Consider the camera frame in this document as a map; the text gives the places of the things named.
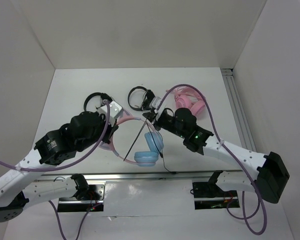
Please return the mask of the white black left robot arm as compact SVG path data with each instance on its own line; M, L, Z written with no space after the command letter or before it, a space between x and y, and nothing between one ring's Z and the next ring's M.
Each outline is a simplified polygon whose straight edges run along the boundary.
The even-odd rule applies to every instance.
M118 113L84 111L70 123L48 132L17 165L0 177L0 223L20 215L25 209L58 198L82 200L89 185L82 174L50 184L32 184L46 172L52 172L64 161L72 159L91 145L109 142L118 129Z

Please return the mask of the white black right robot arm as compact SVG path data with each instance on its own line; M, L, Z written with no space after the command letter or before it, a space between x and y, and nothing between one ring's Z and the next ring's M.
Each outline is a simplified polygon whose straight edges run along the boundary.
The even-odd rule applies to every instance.
M290 178L279 154L258 153L218 139L216 134L197 125L196 117L187 108L177 109L174 115L169 115L166 110L161 114L152 110L143 116L156 130L164 129L181 137L183 145L191 152L237 165L243 170L244 173L238 175L226 171L214 173L208 184L213 196L232 190L258 190L263 200L272 204L279 202Z

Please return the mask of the black headphones middle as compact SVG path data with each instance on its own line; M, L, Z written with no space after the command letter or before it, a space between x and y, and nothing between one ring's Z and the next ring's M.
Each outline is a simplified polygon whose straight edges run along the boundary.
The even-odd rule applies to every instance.
M134 106L132 106L130 103L131 96L136 91L143 91L143 95L139 101L139 104L135 104ZM127 95L127 103L129 107L134 111L137 112L150 111L152 109L151 102L154 100L154 98L155 98L155 94L153 93L152 90L147 89L143 86L135 86L129 91Z

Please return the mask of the black headphones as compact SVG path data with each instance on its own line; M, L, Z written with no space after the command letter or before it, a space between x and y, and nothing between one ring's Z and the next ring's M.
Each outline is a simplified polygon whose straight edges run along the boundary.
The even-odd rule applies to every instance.
M95 110L98 110L100 107L103 107L105 105L104 101L108 101L109 103L111 103L114 99L106 93L93 92L87 96L87 98L85 99L85 101L83 103L83 110L85 112L88 111L87 106L91 100L99 100L99 102L96 102L96 106L94 107Z
M135 104L134 106L132 106L130 103L131 96L136 91L143 91L143 95L139 101L139 104ZM154 98L155 98L155 94L153 93L152 90L147 89L143 86L135 86L129 91L127 95L127 103L129 107L134 111L137 112L150 111L152 109L151 102L154 100Z

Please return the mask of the black headphones far left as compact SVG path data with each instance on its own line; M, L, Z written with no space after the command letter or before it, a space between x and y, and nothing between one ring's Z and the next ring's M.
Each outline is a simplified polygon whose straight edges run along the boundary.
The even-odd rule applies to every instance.
M105 105L104 101L108 101L109 103L111 103L114 99L106 93L93 92L87 96L87 98L85 99L85 101L83 103L83 110L85 112L88 111L87 106L91 100L99 100L99 102L96 102L96 106L94 107L95 110L98 110L100 107L103 107Z

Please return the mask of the pink gaming headset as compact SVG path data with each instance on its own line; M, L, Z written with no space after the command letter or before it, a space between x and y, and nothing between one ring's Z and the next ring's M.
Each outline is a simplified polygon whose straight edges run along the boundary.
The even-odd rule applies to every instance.
M175 88L171 94L173 94L175 101L175 108L186 108L190 110L193 116L197 119L202 119L206 104L203 98L191 87L179 86Z

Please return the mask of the white front cover panel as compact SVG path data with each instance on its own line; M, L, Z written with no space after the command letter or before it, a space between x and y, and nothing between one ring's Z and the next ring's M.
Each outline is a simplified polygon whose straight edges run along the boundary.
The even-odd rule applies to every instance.
M109 217L174 216L192 213L190 180L138 180L105 186L103 215Z

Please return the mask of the aluminium rail front edge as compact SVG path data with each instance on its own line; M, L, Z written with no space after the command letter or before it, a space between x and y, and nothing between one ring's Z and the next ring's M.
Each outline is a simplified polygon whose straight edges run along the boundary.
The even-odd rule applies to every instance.
M222 170L215 171L181 171L175 174L170 172L134 172L134 173L97 173L83 174L87 181L141 181L141 180L182 180L182 179L209 179L214 173L221 173Z

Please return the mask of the aluminium rail right side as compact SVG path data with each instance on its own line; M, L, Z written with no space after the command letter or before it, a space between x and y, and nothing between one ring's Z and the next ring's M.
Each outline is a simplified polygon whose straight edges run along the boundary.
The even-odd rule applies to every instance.
M238 130L241 145L248 150L256 151L256 145L246 117L239 91L235 83L233 71L229 68L221 68L230 106L234 115L234 121Z

